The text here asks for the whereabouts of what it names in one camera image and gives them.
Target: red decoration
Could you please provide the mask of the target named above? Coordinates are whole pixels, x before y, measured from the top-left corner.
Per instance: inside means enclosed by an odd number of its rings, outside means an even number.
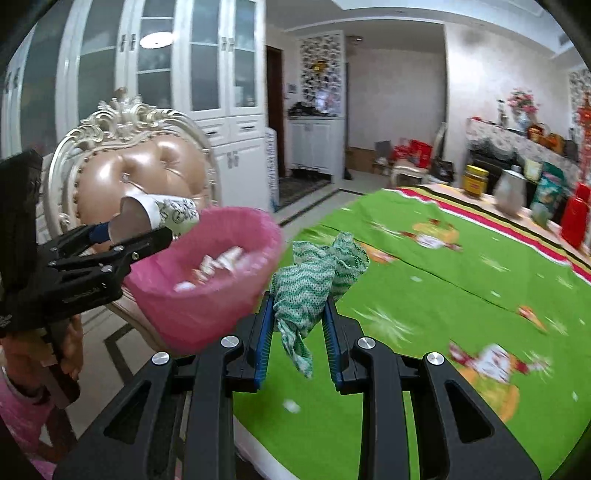
[[[589,92],[585,92],[583,106],[577,110],[579,125],[584,129],[583,145],[580,151],[579,164],[581,166],[581,181],[587,182],[589,167],[591,166],[591,105],[589,104]]]

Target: pink basket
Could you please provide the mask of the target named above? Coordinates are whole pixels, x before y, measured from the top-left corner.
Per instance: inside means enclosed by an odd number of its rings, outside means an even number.
[[[281,229],[261,210],[206,209],[191,231],[134,264],[125,286],[162,340],[175,353],[190,355],[230,333],[238,320],[252,313],[277,268],[283,245]],[[174,290],[199,268],[205,255],[217,258],[234,246],[244,254],[233,274],[216,274],[193,290]]]

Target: pink flowers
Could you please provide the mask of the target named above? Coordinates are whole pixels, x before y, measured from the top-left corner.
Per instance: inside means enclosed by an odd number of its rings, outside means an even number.
[[[514,89],[511,92],[511,96],[507,99],[507,105],[513,109],[521,109],[526,113],[536,113],[539,107],[539,104],[534,103],[534,95],[531,90],[526,93],[522,89]]]

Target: carved white chair frame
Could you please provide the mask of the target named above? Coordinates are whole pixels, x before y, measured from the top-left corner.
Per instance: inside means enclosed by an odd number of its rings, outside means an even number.
[[[221,198],[219,172],[205,133],[184,113],[142,103],[140,96],[128,98],[125,89],[115,92],[108,104],[70,130],[56,148],[43,181],[43,210],[52,238],[79,225],[74,191],[80,166],[97,151],[119,150],[138,145],[151,136],[168,132],[193,143],[206,157],[207,205]]]

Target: yellow jar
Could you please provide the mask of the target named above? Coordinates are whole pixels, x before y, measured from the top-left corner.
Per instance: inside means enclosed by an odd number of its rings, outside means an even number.
[[[486,191],[488,170],[468,165],[463,176],[464,193],[479,198]]]

